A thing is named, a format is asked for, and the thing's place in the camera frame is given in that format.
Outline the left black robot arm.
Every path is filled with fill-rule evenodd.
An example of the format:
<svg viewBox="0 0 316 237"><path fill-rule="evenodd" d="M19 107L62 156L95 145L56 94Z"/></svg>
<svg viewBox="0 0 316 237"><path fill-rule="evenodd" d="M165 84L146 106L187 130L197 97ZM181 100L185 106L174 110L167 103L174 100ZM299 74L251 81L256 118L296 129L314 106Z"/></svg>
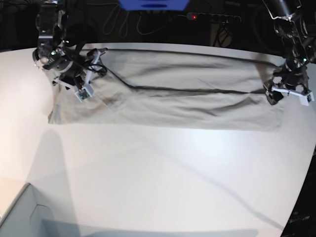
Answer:
<svg viewBox="0 0 316 237"><path fill-rule="evenodd" d="M290 43L284 64L273 73L273 78L281 80L270 79L264 83L267 101L276 105L287 94L297 96L300 103L307 106L315 100L309 89L307 65L316 60L316 36L308 33L299 0L265 0L263 3L274 20L276 34Z"/></svg>

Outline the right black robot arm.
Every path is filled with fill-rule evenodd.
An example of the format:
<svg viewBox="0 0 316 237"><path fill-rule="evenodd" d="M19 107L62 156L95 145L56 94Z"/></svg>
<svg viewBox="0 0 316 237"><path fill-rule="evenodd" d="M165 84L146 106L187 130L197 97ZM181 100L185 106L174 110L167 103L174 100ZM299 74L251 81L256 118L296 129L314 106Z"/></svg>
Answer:
<svg viewBox="0 0 316 237"><path fill-rule="evenodd" d="M105 76L107 68L101 62L101 56L107 48L93 48L82 54L87 38L92 35L88 21L87 3L78 0L72 6L67 0L43 0L36 17L39 32L38 43L33 51L33 61L37 68L56 74L53 85L62 85L72 89L82 102L92 97L93 74ZM77 32L69 31L69 15L78 10L83 21Z"/></svg>

